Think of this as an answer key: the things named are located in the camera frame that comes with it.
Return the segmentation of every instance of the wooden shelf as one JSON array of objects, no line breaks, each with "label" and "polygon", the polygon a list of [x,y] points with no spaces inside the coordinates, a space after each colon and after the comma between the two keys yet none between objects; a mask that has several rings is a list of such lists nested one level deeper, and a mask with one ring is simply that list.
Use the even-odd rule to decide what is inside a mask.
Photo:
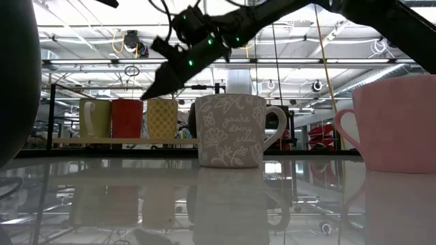
[{"label": "wooden shelf", "polygon": [[197,139],[168,139],[168,140],[156,140],[156,139],[111,139],[111,138],[54,138],[53,144],[193,144],[198,143]]}]

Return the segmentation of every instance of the white floral mug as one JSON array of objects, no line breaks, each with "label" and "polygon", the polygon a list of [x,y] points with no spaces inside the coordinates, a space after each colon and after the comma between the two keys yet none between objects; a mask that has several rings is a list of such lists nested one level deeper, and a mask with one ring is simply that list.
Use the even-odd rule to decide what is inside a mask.
[{"label": "white floral mug", "polygon": [[[275,134],[265,138],[268,113],[279,119]],[[266,107],[255,95],[220,94],[196,99],[198,157],[207,167],[258,167],[264,151],[278,140],[286,128],[285,112]]]}]

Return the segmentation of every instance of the red mug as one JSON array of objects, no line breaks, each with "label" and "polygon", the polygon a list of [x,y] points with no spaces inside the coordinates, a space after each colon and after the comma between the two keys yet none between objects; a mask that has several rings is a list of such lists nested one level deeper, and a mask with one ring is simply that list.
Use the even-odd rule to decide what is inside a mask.
[{"label": "red mug", "polygon": [[[409,76],[373,82],[353,92],[354,109],[337,113],[334,125],[362,155],[367,169],[436,173],[436,76]],[[356,117],[360,142],[341,126]]]},{"label": "red mug", "polygon": [[112,102],[112,137],[140,138],[143,102],[117,99]]}]

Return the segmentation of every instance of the table surface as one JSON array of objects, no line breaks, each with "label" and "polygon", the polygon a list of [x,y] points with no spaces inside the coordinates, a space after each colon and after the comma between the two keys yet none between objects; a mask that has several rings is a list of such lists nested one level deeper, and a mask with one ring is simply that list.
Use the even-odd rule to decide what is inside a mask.
[{"label": "table surface", "polygon": [[14,245],[436,241],[436,176],[367,171],[360,157],[268,156],[256,169],[59,157],[7,169],[0,183],[22,187],[0,200],[0,244],[5,233]]}]

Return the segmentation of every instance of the pink mug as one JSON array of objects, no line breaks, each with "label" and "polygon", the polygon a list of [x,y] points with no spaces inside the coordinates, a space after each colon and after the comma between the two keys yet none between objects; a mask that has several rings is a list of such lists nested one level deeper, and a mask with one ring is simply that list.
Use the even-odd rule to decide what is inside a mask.
[{"label": "pink mug", "polygon": [[[367,169],[436,173],[436,76],[410,76],[374,82],[353,92],[354,109],[337,113],[337,131],[361,153]],[[356,117],[360,143],[341,126]]]}]

